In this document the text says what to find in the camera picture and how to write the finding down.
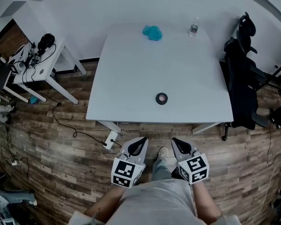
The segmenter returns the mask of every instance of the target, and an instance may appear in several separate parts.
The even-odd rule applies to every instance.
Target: wooden floor
[[[86,121],[92,81],[97,63],[84,64],[88,74],[60,75],[58,82],[79,100],[78,105],[64,99],[50,87],[41,92],[62,102],[55,115],[63,124],[71,125],[105,141],[109,130],[94,121]],[[259,91],[259,113],[269,114],[269,108],[277,108],[281,100],[276,90],[266,87]],[[11,153],[15,157],[29,159],[29,183],[35,190],[38,206],[27,205],[41,224],[67,224],[75,210],[84,211],[101,197],[110,187],[112,162],[120,147],[106,150],[90,137],[79,134],[73,138],[73,130],[61,127],[52,116],[55,103],[30,105],[18,102],[17,112],[10,125]],[[236,214],[243,225],[250,223],[259,211],[274,167],[281,162],[266,165],[266,154],[271,142],[269,161],[281,151],[281,129],[256,127],[254,131],[235,128],[229,131],[226,142],[221,140],[223,124],[206,132],[192,134],[194,124],[122,124],[124,143],[138,136],[149,139],[147,168],[143,181],[151,177],[152,163],[162,146],[171,150],[169,163],[173,167],[175,158],[170,139],[177,137],[193,140],[206,153],[210,163],[210,177],[206,186],[225,215]],[[9,156],[5,126],[0,125],[2,159]],[[22,160],[19,167],[0,161],[0,172],[8,174],[7,185],[29,188],[26,181],[27,163]],[[281,163],[275,170],[265,205],[252,224],[269,224],[272,212],[268,203],[281,186]]]

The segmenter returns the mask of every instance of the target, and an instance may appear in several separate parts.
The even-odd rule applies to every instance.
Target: shoe
[[[8,115],[6,115],[6,117],[7,117],[7,121],[5,123],[6,124],[10,124],[10,122],[11,122],[11,115],[8,114]]]
[[[169,155],[169,150],[167,147],[161,147],[160,150],[158,151],[158,157],[159,158],[168,158]]]
[[[10,110],[10,112],[12,112],[12,113],[15,113],[15,111],[16,111],[16,108],[15,108],[15,106],[17,105],[17,103],[16,102],[14,102],[14,103],[12,103],[10,106],[11,106],[11,110]]]

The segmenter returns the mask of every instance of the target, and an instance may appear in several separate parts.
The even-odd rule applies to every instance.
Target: person
[[[162,147],[153,164],[151,182],[131,189],[112,186],[84,214],[76,211],[68,225],[240,225],[237,216],[224,217],[202,181],[192,185],[173,179]]]
[[[11,105],[7,105],[7,106],[2,106],[0,105],[0,122],[3,123],[10,123],[10,114],[2,115],[1,113],[8,113],[8,112],[15,112],[15,105],[16,103],[13,103]]]

